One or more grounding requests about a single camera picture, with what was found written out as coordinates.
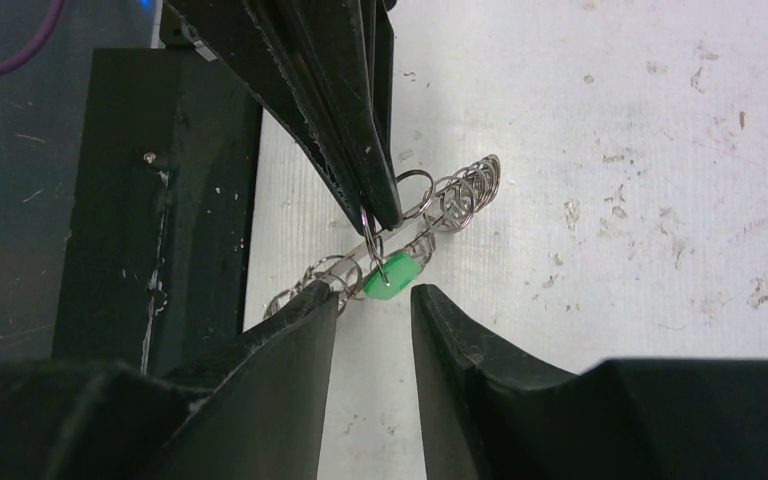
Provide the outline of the green key tag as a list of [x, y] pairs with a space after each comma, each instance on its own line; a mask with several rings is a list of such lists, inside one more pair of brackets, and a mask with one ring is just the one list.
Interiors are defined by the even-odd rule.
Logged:
[[422, 269], [422, 264], [408, 253], [397, 253], [370, 275], [363, 292], [367, 298], [390, 300], [412, 283]]

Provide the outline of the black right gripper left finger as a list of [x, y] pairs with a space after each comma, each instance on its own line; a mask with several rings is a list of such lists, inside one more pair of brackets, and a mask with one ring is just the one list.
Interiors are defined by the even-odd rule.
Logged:
[[316, 282], [162, 377], [0, 362], [0, 479], [313, 479], [337, 317]]

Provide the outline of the metal disc with keyrings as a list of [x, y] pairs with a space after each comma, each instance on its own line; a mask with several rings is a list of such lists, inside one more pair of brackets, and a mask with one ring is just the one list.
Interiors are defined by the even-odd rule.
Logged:
[[322, 282], [336, 293], [337, 311], [342, 313], [353, 300], [371, 299], [363, 292], [365, 282], [400, 252], [422, 264], [421, 274], [436, 250], [436, 238], [457, 234], [468, 227], [475, 215], [495, 200], [501, 176], [501, 162], [495, 154], [439, 178], [421, 169], [398, 175], [399, 182], [413, 177], [429, 181], [420, 201], [403, 213], [402, 225], [392, 230], [375, 230], [364, 215], [362, 243], [346, 253], [327, 255], [311, 264], [298, 281], [272, 298], [263, 318], [278, 313], [314, 282]]

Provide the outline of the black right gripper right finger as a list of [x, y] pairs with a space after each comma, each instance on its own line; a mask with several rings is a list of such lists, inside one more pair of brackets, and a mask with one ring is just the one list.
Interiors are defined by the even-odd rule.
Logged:
[[411, 291], [411, 327], [431, 479], [768, 479], [768, 360], [609, 359], [574, 374], [431, 284]]

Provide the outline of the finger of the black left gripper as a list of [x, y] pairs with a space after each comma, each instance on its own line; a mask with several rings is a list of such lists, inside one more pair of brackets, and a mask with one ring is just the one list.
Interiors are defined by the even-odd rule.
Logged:
[[219, 60], [236, 74], [258, 103], [299, 144], [313, 168], [343, 210], [355, 231], [362, 230], [360, 201], [341, 191], [349, 182], [339, 180], [326, 162], [294, 97], [291, 83], [282, 74], [262, 31], [242, 1], [176, 1], [166, 3]]
[[391, 154], [392, 1], [274, 1], [281, 61], [321, 178], [355, 228], [402, 223]]

